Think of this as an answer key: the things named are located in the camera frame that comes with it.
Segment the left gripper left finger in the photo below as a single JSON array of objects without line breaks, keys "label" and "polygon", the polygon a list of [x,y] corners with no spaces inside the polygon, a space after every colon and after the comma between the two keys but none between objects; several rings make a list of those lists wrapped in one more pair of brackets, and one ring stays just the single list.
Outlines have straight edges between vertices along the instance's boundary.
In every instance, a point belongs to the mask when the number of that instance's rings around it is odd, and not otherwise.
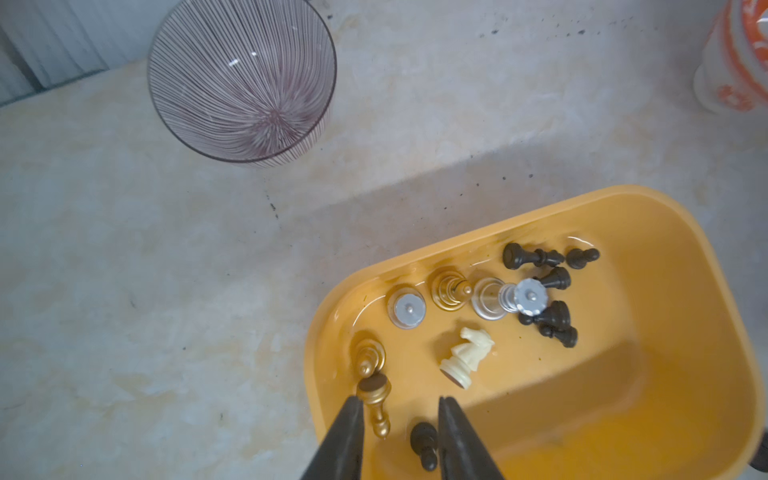
[{"label": "left gripper left finger", "polygon": [[364,405],[356,396],[344,402],[301,480],[360,480],[364,446]]}]

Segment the cream knight chess piece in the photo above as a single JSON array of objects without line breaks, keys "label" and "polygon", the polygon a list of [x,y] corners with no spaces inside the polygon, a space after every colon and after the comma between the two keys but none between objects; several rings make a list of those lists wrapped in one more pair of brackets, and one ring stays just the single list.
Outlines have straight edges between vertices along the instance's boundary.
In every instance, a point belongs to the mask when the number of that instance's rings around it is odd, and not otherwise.
[{"label": "cream knight chess piece", "polygon": [[454,384],[467,390],[472,384],[471,374],[492,350],[495,342],[483,329],[464,327],[460,330],[462,343],[451,348],[451,356],[440,362],[440,371]]}]

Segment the gold bishop chess piece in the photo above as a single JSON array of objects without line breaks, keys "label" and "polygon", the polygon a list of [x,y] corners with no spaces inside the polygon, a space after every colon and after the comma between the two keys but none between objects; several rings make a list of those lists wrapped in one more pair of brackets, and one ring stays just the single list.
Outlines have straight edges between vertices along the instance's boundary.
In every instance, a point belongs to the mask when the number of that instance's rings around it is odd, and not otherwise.
[{"label": "gold bishop chess piece", "polygon": [[353,370],[361,379],[379,373],[386,364],[386,350],[381,342],[373,338],[360,340],[352,353]]}]

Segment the silver chess piece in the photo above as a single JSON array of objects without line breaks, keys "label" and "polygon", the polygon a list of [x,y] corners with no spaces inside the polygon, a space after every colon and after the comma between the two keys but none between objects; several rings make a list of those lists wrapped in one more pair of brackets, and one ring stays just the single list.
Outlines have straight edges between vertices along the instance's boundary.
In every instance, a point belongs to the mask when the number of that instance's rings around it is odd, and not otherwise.
[{"label": "silver chess piece", "polygon": [[487,277],[474,285],[471,303],[475,313],[487,321],[497,321],[507,314],[539,315],[549,304],[544,285],[533,278],[519,283],[505,283]]},{"label": "silver chess piece", "polygon": [[413,286],[398,285],[387,298],[387,313],[396,327],[412,330],[424,321],[426,302]]}]

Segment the black pawn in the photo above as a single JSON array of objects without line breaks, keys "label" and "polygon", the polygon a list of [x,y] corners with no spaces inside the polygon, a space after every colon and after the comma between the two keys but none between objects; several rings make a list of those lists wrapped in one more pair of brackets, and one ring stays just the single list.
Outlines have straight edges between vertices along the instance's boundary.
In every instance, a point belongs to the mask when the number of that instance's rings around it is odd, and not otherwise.
[{"label": "black pawn", "polygon": [[413,452],[419,457],[421,467],[427,471],[434,471],[439,463],[438,459],[438,432],[429,422],[420,422],[411,430],[410,445]]},{"label": "black pawn", "polygon": [[538,315],[528,316],[519,313],[518,320],[522,325],[545,324],[555,330],[566,330],[571,327],[571,314],[568,305],[560,300],[553,301]]},{"label": "black pawn", "polygon": [[508,243],[502,252],[502,262],[510,270],[517,270],[525,264],[536,267],[557,267],[564,261],[565,256],[556,250],[545,251],[541,248],[526,250],[518,243]]},{"label": "black pawn", "polygon": [[535,277],[546,289],[565,290],[571,286],[572,280],[566,268],[554,267],[548,274]]},{"label": "black pawn", "polygon": [[565,348],[574,348],[578,342],[578,330],[574,327],[556,329],[549,325],[540,325],[538,330],[542,336],[558,340]]},{"label": "black pawn", "polygon": [[589,263],[597,261],[600,258],[600,251],[597,248],[570,249],[566,256],[567,265],[574,270],[584,269]]}]

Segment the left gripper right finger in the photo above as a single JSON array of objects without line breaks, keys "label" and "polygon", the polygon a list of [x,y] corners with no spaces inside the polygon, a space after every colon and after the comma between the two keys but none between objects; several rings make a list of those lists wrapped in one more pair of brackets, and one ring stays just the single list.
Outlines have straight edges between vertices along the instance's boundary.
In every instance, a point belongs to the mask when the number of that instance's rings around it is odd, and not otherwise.
[{"label": "left gripper right finger", "polygon": [[453,397],[439,399],[438,456],[442,479],[504,480],[490,453]]}]

